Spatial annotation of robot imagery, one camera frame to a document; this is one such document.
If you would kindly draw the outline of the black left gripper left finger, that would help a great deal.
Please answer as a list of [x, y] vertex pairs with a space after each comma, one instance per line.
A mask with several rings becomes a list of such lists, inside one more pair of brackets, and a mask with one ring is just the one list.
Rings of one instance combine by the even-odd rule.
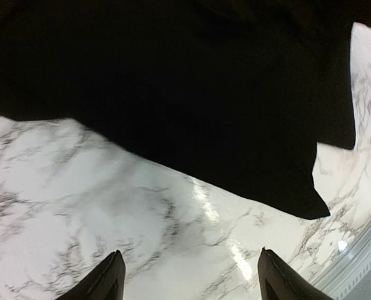
[[126, 266], [119, 250], [110, 253], [59, 300], [122, 300]]

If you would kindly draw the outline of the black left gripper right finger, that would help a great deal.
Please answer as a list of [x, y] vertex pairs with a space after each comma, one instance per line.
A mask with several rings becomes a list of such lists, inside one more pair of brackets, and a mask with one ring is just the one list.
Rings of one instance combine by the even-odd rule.
[[262, 300], [332, 300], [271, 249], [261, 250], [257, 269]]

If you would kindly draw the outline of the black garment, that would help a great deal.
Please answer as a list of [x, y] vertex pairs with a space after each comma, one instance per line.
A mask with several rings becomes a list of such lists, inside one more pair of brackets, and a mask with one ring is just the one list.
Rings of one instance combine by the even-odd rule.
[[0, 1], [0, 115], [71, 118], [307, 220], [318, 143], [351, 150], [371, 1]]

